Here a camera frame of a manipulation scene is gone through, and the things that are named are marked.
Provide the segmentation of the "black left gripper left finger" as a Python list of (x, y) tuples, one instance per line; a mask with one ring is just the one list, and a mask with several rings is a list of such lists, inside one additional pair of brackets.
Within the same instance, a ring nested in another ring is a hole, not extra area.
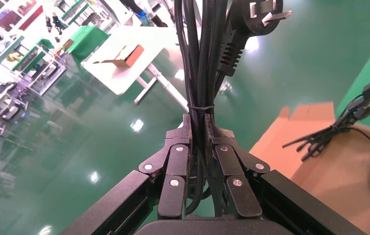
[(164, 146), (62, 231), (64, 235), (133, 235), (158, 205), (159, 219), (182, 219), (192, 153), (190, 116), (167, 131)]

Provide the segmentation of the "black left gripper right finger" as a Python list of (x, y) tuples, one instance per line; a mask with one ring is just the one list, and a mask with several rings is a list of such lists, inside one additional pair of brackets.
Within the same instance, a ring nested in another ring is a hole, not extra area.
[(347, 221), (277, 170), (243, 150), (233, 132), (205, 116), (205, 163), (216, 233), (360, 235)]

